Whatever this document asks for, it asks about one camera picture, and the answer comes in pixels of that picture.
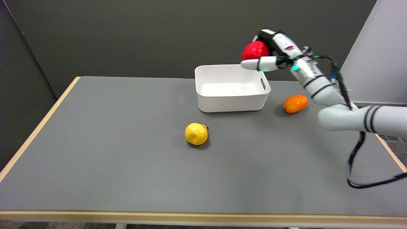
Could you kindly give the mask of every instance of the wooden table edge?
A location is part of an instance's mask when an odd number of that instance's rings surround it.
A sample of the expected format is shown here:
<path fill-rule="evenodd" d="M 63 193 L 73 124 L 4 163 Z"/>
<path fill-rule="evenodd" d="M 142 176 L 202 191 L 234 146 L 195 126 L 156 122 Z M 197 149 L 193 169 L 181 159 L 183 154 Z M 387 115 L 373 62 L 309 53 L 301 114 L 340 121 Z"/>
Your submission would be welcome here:
<path fill-rule="evenodd" d="M 52 106 L 38 126 L 30 134 L 9 163 L 0 172 L 0 182 L 11 170 L 27 147 L 31 144 L 49 118 L 54 114 L 68 93 L 81 77 L 76 77 L 61 97 Z M 376 134 L 379 141 L 389 152 L 403 172 L 407 168 L 392 152 L 388 144 Z M 251 225 L 251 226 L 287 226 L 300 227 L 370 227 L 381 226 L 405 228 L 407 217 L 391 216 L 348 216 L 348 215 L 287 215 L 287 214 L 206 214 L 206 213 L 154 213 L 154 212 L 120 212 L 120 211 L 0 211 L 0 220 L 34 220 L 34 221 L 98 221 L 98 222 L 138 222 L 159 224 L 195 224 L 195 225 Z"/>
<path fill-rule="evenodd" d="M 0 211 L 0 220 L 125 222 L 163 225 L 405 228 L 407 217 L 302 214 L 212 214 L 120 211 Z"/>
<path fill-rule="evenodd" d="M 11 170 L 11 168 L 14 166 L 14 164 L 17 162 L 17 160 L 21 157 L 21 155 L 24 153 L 24 151 L 28 148 L 28 146 L 31 144 L 31 142 L 34 140 L 34 138 L 37 136 L 37 134 L 41 131 L 41 129 L 44 127 L 44 125 L 48 122 L 50 117 L 54 114 L 55 110 L 59 107 L 59 105 L 62 103 L 62 101 L 65 99 L 65 97 L 72 90 L 72 88 L 75 86 L 75 84 L 78 82 L 78 80 L 80 78 L 81 78 L 80 76 L 77 76 L 72 81 L 72 83 L 68 86 L 68 88 L 62 93 L 61 97 L 57 100 L 57 102 L 52 106 L 52 108 L 44 116 L 44 118 L 37 125 L 37 127 L 34 129 L 34 131 L 30 134 L 30 136 L 27 138 L 27 140 L 21 145 L 20 149 L 17 150 L 17 152 L 14 154 L 14 156 L 11 158 L 11 160 L 7 163 L 7 165 L 4 167 L 4 169 L 0 172 L 0 182 L 4 179 L 4 177 Z"/>

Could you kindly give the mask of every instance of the black stripe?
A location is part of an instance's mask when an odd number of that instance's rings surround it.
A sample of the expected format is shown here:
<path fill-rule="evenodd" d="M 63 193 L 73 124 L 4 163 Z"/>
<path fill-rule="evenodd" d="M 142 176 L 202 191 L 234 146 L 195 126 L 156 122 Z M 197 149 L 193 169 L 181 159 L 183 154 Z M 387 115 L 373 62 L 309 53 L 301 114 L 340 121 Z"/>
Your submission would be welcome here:
<path fill-rule="evenodd" d="M 261 60 L 261 57 L 258 59 L 258 61 L 257 61 L 257 71 L 259 72 L 260 70 L 259 70 L 259 65 L 260 65 L 260 60 Z"/>
<path fill-rule="evenodd" d="M 373 127 L 373 119 L 374 119 L 374 115 L 376 114 L 376 111 L 377 111 L 379 108 L 381 108 L 381 106 L 378 106 L 378 107 L 372 112 L 372 116 L 371 116 L 371 118 L 370 118 L 370 128 L 372 129 L 372 132 L 375 133 L 375 134 L 377 134 L 377 132 L 374 130 L 374 127 Z"/>
<path fill-rule="evenodd" d="M 292 59 L 293 62 L 296 62 L 297 60 L 306 57 L 306 55 L 298 55 L 294 59 Z"/>
<path fill-rule="evenodd" d="M 323 89 L 326 89 L 327 87 L 332 87 L 332 84 L 328 84 L 328 85 L 325 85 L 325 86 L 321 87 L 319 90 L 317 90 L 317 92 L 315 92 L 313 95 L 311 95 L 311 99 L 314 96 L 316 96 L 320 91 L 322 91 Z"/>
<path fill-rule="evenodd" d="M 308 81 L 308 82 L 307 82 L 304 86 L 302 86 L 302 87 L 305 89 L 305 87 L 307 87 L 310 83 L 312 83 L 314 80 L 316 80 L 316 79 L 318 79 L 318 78 L 320 78 L 320 77 L 324 77 L 324 74 L 318 75 L 318 76 L 312 78 L 310 81 Z"/>
<path fill-rule="evenodd" d="M 366 129 L 367 132 L 370 132 L 370 131 L 368 130 L 367 118 L 368 118 L 369 111 L 370 111 L 372 108 L 374 108 L 374 106 L 371 106 L 371 107 L 368 109 L 368 111 L 366 111 L 366 114 L 365 114 L 365 121 L 363 121 L 364 124 L 365 124 L 365 129 Z"/>

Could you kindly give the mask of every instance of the floor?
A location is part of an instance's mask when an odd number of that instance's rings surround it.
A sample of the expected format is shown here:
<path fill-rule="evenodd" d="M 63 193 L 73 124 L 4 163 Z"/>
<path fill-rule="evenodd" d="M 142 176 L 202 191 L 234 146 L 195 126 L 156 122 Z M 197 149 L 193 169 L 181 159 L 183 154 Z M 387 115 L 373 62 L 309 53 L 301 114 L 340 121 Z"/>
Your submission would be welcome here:
<path fill-rule="evenodd" d="M 384 136 L 394 154 L 407 166 L 407 139 Z M 70 222 L 11 222 L 0 221 L 0 229 L 114 229 L 115 224 L 108 223 L 70 223 Z M 250 227 L 195 227 L 128 225 L 127 229 L 250 229 Z"/>

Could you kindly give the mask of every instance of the black cable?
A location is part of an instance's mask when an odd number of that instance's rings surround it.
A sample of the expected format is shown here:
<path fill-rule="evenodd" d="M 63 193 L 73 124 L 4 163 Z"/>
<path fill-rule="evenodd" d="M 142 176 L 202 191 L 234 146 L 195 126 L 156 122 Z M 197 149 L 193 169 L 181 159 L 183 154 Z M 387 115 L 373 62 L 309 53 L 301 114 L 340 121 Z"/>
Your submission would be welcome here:
<path fill-rule="evenodd" d="M 339 84 L 339 90 L 340 90 L 340 92 L 341 92 L 341 94 L 342 94 L 342 97 L 344 98 L 344 100 L 345 100 L 345 102 L 346 102 L 346 106 L 347 106 L 350 110 L 352 110 L 352 106 L 351 106 L 350 99 L 349 99 L 349 96 L 348 96 L 348 91 L 347 91 L 347 89 L 346 89 L 346 87 L 345 87 L 344 79 L 342 78 L 342 75 L 341 75 L 341 73 L 339 72 L 339 69 L 338 69 L 337 64 L 336 64 L 331 58 L 329 58 L 329 57 L 327 57 L 327 56 L 320 56 L 320 55 L 317 55 L 317 56 L 314 56 L 313 58 L 314 58 L 314 59 L 316 59 L 316 58 L 326 59 L 326 60 L 328 60 L 329 62 L 331 62 L 331 74 L 334 73 L 334 74 L 337 75 L 337 81 L 338 81 L 338 84 Z M 347 169 L 347 173 L 346 173 L 346 180 L 347 180 L 348 185 L 349 185 L 350 187 L 355 188 L 355 189 L 365 189 L 365 188 L 375 187 L 375 186 L 379 186 L 379 185 L 385 185 L 385 184 L 388 184 L 388 183 L 392 183 L 392 182 L 394 182 L 394 181 L 401 180 L 401 179 L 403 179 L 403 178 L 407 178 L 407 173 L 401 173 L 401 174 L 399 174 L 399 175 L 393 176 L 393 178 L 390 178 L 390 179 L 387 179 L 387 180 L 383 180 L 383 181 L 379 181 L 379 182 L 373 182 L 373 183 L 355 183 L 355 182 L 351 181 L 351 180 L 350 180 L 350 175 L 351 175 L 351 173 L 352 173 L 353 161 L 354 161 L 354 159 L 355 159 L 355 157 L 356 157 L 357 152 L 358 152 L 359 149 L 362 147 L 362 145 L 365 143 L 365 140 L 366 140 L 366 132 L 360 131 L 360 132 L 359 132 L 359 140 L 358 140 L 358 142 L 356 143 L 355 147 L 353 148 L 352 152 L 351 152 L 350 155 L 349 155 L 349 159 L 348 159 L 348 169 Z"/>

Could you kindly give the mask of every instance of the table leg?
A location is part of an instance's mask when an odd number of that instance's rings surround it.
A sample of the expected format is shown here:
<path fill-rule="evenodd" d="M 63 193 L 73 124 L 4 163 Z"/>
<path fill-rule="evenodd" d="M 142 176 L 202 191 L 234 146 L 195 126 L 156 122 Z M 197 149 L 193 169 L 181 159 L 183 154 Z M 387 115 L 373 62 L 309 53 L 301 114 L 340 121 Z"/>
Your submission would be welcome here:
<path fill-rule="evenodd" d="M 115 229 L 126 229 L 127 223 L 116 223 Z"/>

